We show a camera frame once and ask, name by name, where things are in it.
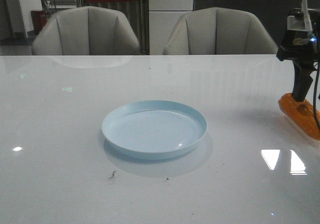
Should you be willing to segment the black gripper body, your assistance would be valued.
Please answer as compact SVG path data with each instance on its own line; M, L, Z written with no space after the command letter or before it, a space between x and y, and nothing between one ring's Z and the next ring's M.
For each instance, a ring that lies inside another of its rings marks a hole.
M315 28L311 36L306 31L287 30L277 51L280 61L298 60L318 62L320 60L320 29Z

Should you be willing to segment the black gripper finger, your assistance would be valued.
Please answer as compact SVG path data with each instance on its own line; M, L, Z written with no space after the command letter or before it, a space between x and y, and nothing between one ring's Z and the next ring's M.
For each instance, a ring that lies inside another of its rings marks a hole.
M294 60L294 87L292 97L297 102L303 102L313 82L311 73L316 70L313 61Z

